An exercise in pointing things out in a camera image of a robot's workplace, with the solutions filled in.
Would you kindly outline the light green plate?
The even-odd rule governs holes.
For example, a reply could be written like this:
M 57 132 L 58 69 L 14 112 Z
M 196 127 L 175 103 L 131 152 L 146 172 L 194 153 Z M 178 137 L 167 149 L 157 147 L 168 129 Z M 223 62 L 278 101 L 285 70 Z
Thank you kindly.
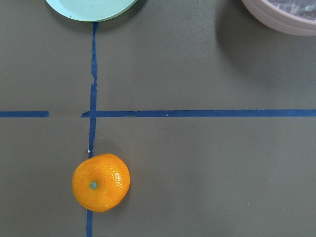
M 129 10 L 137 0 L 47 0 L 59 14 L 76 21 L 102 22 Z

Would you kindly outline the pink bowl with ice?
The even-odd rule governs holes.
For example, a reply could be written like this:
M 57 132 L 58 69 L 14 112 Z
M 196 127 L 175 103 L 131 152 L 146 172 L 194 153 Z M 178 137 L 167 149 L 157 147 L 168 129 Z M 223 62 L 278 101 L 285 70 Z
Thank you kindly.
M 266 0 L 243 0 L 246 9 L 261 23 L 278 32 L 311 37 L 316 35 L 316 22 L 291 15 Z

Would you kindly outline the orange mandarin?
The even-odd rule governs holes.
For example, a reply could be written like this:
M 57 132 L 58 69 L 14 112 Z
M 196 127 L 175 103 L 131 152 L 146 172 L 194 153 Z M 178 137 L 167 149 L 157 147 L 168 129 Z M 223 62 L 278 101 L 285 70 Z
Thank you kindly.
M 82 162 L 74 171 L 72 191 L 84 208 L 105 212 L 117 206 L 130 187 L 126 164 L 113 154 L 102 154 Z

